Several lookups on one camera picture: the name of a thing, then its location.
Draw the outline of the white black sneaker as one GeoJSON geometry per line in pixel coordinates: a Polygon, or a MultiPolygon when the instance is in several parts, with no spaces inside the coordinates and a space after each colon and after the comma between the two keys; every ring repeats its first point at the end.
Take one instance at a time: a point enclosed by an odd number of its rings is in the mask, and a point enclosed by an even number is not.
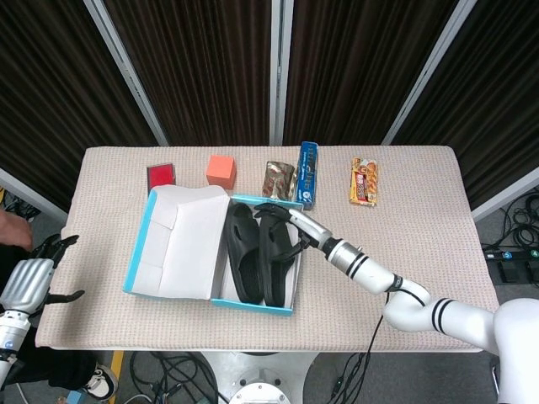
{"type": "Polygon", "coordinates": [[[118,379],[112,370],[97,364],[83,391],[97,401],[107,401],[115,395],[117,388],[118,379]]]}

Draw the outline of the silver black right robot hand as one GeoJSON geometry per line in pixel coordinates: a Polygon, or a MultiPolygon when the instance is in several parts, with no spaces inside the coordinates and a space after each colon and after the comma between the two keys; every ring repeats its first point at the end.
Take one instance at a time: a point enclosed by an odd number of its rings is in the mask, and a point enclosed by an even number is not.
{"type": "Polygon", "coordinates": [[[299,242],[288,251],[274,255],[270,259],[272,262],[288,261],[308,247],[315,247],[322,251],[328,259],[340,242],[339,239],[333,238],[330,230],[299,210],[287,209],[275,203],[263,203],[256,205],[254,209],[257,211],[255,216],[258,218],[271,215],[280,221],[291,223],[298,229],[299,242]]]}

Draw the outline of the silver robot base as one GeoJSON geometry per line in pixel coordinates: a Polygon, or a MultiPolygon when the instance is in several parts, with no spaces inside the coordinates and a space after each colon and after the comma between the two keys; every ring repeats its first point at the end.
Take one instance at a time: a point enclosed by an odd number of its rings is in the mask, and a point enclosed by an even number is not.
{"type": "Polygon", "coordinates": [[[219,390],[219,404],[302,404],[316,352],[204,351],[219,390]]]}

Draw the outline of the yellow snack bar package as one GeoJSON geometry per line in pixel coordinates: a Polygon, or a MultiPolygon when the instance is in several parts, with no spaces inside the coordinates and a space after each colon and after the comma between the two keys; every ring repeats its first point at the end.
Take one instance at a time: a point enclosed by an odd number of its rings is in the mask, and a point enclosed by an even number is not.
{"type": "Polygon", "coordinates": [[[349,201],[353,205],[374,207],[378,201],[378,164],[376,160],[354,157],[351,161],[349,201]]]}

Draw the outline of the grey metal frame post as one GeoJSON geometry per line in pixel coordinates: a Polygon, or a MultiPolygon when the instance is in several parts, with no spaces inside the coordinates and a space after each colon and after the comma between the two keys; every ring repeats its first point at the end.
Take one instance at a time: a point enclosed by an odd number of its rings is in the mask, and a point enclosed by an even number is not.
{"type": "Polygon", "coordinates": [[[53,218],[56,221],[66,223],[68,214],[47,198],[34,191],[31,187],[18,180],[16,177],[0,168],[0,186],[7,191],[28,202],[36,209],[53,218]]]}
{"type": "Polygon", "coordinates": [[[473,220],[475,222],[482,220],[486,216],[495,212],[497,209],[515,200],[517,197],[523,195],[525,192],[530,191],[536,186],[539,186],[539,167],[536,167],[528,174],[518,179],[510,186],[503,189],[495,196],[474,209],[472,211],[473,220]]]}
{"type": "Polygon", "coordinates": [[[104,40],[115,65],[120,71],[120,75],[123,77],[131,96],[134,98],[157,144],[159,146],[169,146],[165,130],[161,126],[152,102],[136,72],[124,42],[110,17],[104,0],[83,0],[83,4],[104,40]]]}
{"type": "Polygon", "coordinates": [[[478,0],[457,1],[414,85],[382,139],[382,146],[389,146],[394,141],[477,2],[478,0]]]}
{"type": "Polygon", "coordinates": [[[291,58],[294,0],[271,0],[269,145],[282,146],[291,58]]]}

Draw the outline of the long blue carton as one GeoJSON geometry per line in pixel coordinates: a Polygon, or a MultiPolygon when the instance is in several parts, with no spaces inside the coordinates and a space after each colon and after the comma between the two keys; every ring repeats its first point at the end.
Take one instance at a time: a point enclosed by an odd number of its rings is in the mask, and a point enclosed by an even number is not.
{"type": "Polygon", "coordinates": [[[296,202],[301,203],[305,210],[311,210],[315,205],[317,168],[318,144],[303,141],[297,163],[296,202]]]}

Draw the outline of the black trouser leg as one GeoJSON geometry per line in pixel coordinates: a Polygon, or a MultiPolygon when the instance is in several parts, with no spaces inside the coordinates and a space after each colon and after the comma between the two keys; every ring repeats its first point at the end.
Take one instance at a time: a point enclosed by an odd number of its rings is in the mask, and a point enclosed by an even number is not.
{"type": "Polygon", "coordinates": [[[47,380],[53,387],[79,390],[93,376],[97,359],[87,351],[37,348],[31,364],[36,380],[47,380]]]}

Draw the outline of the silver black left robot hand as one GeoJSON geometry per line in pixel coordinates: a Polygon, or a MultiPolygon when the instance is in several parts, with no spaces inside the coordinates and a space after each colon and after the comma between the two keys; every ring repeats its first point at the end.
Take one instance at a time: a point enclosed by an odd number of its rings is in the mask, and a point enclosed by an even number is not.
{"type": "Polygon", "coordinates": [[[61,239],[59,234],[47,237],[26,259],[20,260],[0,294],[0,306],[5,311],[18,311],[29,316],[50,304],[71,303],[82,297],[84,290],[70,295],[50,292],[53,275],[66,250],[77,243],[79,235],[61,239]]]}

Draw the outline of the black slipper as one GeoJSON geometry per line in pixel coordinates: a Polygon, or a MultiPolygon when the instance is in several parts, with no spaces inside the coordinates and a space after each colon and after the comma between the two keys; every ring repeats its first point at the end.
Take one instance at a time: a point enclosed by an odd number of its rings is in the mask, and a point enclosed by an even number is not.
{"type": "Polygon", "coordinates": [[[288,211],[282,206],[263,203],[255,207],[259,222],[259,272],[264,303],[283,307],[286,302],[286,275],[300,252],[293,246],[287,226],[288,211]]]}
{"type": "Polygon", "coordinates": [[[259,272],[259,224],[249,206],[232,202],[224,226],[232,280],[242,303],[264,298],[259,272]]]}

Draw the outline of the dark brown pleated curtain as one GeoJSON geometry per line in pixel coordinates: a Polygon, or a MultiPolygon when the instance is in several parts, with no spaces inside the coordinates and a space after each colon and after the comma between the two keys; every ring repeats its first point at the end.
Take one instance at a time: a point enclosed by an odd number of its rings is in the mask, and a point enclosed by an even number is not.
{"type": "Polygon", "coordinates": [[[271,0],[105,0],[172,146],[266,146],[271,0]]]}
{"type": "Polygon", "coordinates": [[[477,0],[393,144],[448,146],[471,208],[539,167],[539,0],[477,0]]]}
{"type": "Polygon", "coordinates": [[[379,145],[458,0],[295,0],[283,143],[379,145]]]}
{"type": "Polygon", "coordinates": [[[85,151],[157,141],[82,0],[0,0],[0,168],[69,210],[85,151]]]}

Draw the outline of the brown gold snack packet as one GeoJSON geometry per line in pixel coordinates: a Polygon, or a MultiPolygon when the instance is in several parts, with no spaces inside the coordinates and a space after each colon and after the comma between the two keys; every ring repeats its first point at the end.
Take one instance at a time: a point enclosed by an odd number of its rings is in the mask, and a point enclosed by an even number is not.
{"type": "Polygon", "coordinates": [[[285,162],[268,161],[264,173],[262,195],[266,198],[292,200],[296,169],[285,162]]]}

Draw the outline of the black power strip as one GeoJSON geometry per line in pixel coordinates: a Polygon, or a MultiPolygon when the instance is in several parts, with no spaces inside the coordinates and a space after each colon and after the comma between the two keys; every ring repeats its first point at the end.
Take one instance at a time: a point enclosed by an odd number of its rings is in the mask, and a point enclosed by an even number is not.
{"type": "Polygon", "coordinates": [[[518,251],[486,251],[484,253],[486,260],[496,261],[539,261],[539,250],[525,249],[518,251]]]}

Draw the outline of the person's bare hand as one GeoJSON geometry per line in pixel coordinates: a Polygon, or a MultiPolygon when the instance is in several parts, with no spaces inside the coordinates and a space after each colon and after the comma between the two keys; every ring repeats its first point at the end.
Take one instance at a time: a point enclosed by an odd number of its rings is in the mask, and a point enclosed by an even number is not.
{"type": "Polygon", "coordinates": [[[30,251],[33,248],[30,224],[24,218],[0,208],[0,244],[30,251]]]}

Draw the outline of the light blue open shoe box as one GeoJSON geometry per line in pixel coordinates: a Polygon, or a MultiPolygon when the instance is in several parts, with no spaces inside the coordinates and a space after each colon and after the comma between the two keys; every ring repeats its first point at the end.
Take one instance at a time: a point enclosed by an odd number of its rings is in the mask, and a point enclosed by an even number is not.
{"type": "MultiPolygon", "coordinates": [[[[281,316],[293,312],[301,255],[286,275],[283,307],[242,303],[232,280],[224,226],[232,202],[254,207],[265,197],[229,195],[219,186],[157,186],[149,192],[123,290],[155,299],[209,300],[216,306],[281,316]]],[[[287,223],[292,245],[300,237],[287,223]]]]}

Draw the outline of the beige fabric-covered table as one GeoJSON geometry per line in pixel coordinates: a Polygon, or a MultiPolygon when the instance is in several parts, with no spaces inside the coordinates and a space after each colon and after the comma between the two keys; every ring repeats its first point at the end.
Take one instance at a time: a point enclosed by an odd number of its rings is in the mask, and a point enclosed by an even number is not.
{"type": "MultiPolygon", "coordinates": [[[[211,155],[233,157],[235,192],[258,195],[267,161],[296,162],[295,146],[94,147],[86,150],[63,236],[79,235],[51,290],[84,290],[47,306],[36,342],[64,349],[241,351],[461,351],[436,332],[399,332],[379,319],[384,299],[364,291],[314,249],[302,254],[290,316],[154,300],[123,289],[147,201],[147,167],[172,163],[185,187],[206,185],[211,155]]],[[[312,217],[433,296],[488,310],[498,299],[453,150],[447,146],[322,146],[312,217]],[[376,160],[378,201],[349,201],[351,161],[376,160]]]]}

